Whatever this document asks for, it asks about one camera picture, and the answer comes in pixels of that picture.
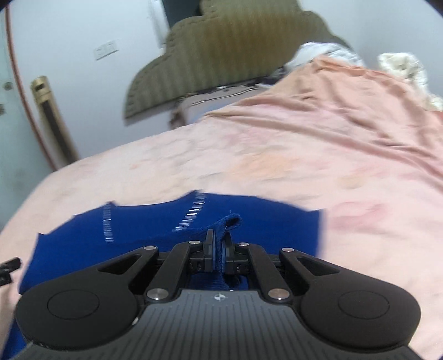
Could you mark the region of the blue beaded sweater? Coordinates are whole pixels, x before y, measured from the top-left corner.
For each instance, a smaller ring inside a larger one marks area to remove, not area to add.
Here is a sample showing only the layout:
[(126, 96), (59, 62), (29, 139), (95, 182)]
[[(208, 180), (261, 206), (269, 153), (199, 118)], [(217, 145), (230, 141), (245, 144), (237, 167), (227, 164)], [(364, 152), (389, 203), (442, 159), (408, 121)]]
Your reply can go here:
[(192, 191), (171, 202), (118, 206), (109, 202), (40, 234), (18, 287), (23, 294), (45, 281), (79, 271), (148, 245), (160, 252), (215, 232), (215, 249), (231, 233), (235, 242), (262, 246), (269, 254), (294, 248), (318, 252), (321, 211), (247, 196)]

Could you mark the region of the brown striped pillow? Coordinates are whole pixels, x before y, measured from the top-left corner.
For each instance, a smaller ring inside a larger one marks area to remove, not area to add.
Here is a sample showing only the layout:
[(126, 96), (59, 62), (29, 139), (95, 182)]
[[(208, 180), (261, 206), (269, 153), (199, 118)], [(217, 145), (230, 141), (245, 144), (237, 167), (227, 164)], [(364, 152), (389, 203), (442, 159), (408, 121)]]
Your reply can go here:
[(174, 104), (169, 128), (175, 130), (178, 127), (193, 124), (207, 112), (221, 109), (247, 97), (253, 97), (266, 91), (271, 86), (272, 84), (269, 83), (253, 81), (219, 86), (182, 97)]

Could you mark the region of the pink floral bed sheet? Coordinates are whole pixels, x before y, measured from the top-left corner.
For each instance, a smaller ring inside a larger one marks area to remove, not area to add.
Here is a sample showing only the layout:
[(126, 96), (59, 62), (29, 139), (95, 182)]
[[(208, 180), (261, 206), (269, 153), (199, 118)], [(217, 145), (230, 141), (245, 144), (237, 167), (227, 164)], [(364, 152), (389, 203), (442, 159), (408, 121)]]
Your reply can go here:
[(1, 258), (29, 261), (38, 234), (107, 202), (193, 190), (322, 210), (321, 256), (412, 293), (411, 345), (442, 355), (442, 120), (402, 82), (320, 57), (196, 124), (78, 161), (8, 222)]

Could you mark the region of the gold tower fan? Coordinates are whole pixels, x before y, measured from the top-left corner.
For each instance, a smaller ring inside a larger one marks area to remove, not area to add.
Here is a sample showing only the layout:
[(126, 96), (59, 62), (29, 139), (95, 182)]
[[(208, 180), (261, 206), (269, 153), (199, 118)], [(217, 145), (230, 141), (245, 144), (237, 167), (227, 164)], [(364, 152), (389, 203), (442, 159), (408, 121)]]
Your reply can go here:
[(79, 160), (77, 149), (65, 125), (46, 76), (35, 78), (30, 88), (46, 135), (65, 164)]

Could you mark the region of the olive padded headboard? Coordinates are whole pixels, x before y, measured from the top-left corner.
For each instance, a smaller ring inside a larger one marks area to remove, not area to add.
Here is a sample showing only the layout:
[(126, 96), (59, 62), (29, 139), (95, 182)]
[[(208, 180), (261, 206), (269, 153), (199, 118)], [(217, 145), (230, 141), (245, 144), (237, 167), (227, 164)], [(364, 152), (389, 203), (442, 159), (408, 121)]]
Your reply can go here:
[(201, 1), (201, 14), (177, 22), (164, 53), (128, 88), (131, 119), (199, 91), (270, 75), (308, 42), (346, 42), (297, 1)]

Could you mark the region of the white crumpled blanket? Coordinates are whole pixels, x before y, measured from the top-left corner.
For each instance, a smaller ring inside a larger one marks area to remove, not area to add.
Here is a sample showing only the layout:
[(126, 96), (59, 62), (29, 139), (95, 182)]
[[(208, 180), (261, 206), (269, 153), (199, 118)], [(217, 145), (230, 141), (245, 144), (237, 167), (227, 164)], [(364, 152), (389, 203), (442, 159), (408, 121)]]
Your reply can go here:
[(344, 61), (351, 65), (366, 66), (363, 59), (346, 46), (338, 43), (308, 42), (300, 46), (293, 58), (284, 65), (284, 68), (286, 71), (291, 72), (320, 55), (335, 58), (336, 60)]

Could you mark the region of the cream fluffy cloth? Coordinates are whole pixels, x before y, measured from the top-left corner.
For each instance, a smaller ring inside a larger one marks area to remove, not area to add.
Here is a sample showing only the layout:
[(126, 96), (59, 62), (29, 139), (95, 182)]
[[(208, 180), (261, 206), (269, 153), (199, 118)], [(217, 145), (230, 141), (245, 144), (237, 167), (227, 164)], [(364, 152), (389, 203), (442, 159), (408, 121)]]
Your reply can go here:
[(442, 97), (429, 91), (426, 69), (414, 54), (382, 53), (378, 55), (377, 60), (381, 71), (409, 84), (426, 109), (442, 112)]

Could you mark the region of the white wall socket plate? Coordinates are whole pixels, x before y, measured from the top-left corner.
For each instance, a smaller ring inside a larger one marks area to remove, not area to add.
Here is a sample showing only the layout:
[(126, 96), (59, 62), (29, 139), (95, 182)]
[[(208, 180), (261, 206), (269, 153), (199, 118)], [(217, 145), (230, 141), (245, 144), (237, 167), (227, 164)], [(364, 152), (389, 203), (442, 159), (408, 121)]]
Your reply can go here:
[(101, 60), (103, 58), (105, 58), (106, 56), (109, 56), (115, 52), (117, 52), (118, 46), (116, 45), (116, 41), (115, 40), (111, 40), (109, 42), (106, 42), (105, 44), (100, 45), (99, 47), (95, 48), (93, 53), (94, 53), (94, 57), (95, 60)]

